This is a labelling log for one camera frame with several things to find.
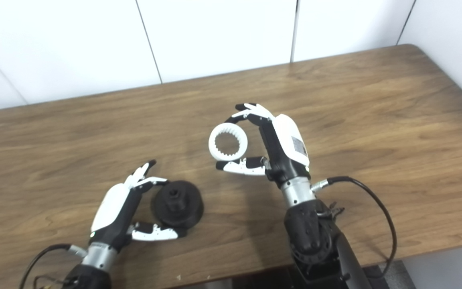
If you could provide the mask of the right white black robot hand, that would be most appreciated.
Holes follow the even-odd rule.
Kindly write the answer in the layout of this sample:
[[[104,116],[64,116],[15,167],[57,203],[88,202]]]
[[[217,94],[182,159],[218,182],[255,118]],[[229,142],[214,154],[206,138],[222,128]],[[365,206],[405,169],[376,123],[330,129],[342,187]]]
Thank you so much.
[[[286,114],[273,115],[260,104],[235,106],[237,113],[216,126],[209,138],[210,154],[216,169],[229,173],[266,176],[278,187],[297,177],[310,179],[309,156],[295,121]],[[267,156],[244,157],[249,139],[238,122],[248,120],[258,126]],[[225,154],[217,148],[216,138],[230,134],[239,143],[237,153]]]

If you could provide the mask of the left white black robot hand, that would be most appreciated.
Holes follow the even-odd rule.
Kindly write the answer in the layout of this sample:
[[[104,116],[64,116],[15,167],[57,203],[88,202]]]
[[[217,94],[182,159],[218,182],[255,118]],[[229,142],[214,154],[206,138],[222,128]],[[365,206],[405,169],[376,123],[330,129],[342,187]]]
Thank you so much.
[[[187,236],[187,229],[133,222],[143,194],[156,185],[169,183],[168,179],[147,176],[155,164],[154,159],[146,162],[125,181],[115,184],[108,190],[92,222],[90,246],[96,243],[120,252],[131,241],[167,241]]]

